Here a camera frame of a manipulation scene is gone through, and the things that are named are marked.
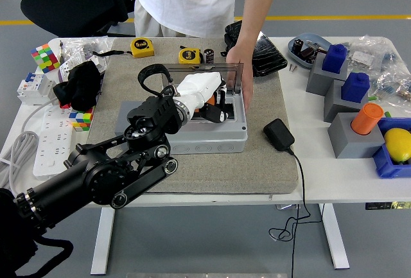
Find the person's left hand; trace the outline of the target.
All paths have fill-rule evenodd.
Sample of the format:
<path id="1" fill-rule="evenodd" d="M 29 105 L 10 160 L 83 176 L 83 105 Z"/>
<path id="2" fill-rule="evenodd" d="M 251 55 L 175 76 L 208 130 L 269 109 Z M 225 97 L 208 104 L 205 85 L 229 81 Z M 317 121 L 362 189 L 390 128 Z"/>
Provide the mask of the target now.
<path id="1" fill-rule="evenodd" d="M 232 47 L 226 61 L 232 64 L 243 64 L 243 72 L 241 75 L 241 85 L 245 112 L 249 111 L 254 93 L 254 81 L 252 70 L 252 56 L 254 47 L 246 42 L 237 41 L 237 44 Z"/>

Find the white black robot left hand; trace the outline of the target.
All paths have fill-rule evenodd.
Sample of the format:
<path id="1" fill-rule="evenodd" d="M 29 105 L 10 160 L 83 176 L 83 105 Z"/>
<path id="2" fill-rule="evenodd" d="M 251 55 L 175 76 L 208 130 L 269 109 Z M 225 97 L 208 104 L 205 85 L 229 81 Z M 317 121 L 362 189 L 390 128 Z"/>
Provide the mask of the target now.
<path id="1" fill-rule="evenodd" d="M 210 122 L 222 123 L 228 118 L 226 96 L 226 82 L 219 72 L 196 73 L 187 75 L 177 86 L 173 100 L 182 125 L 196 113 Z"/>

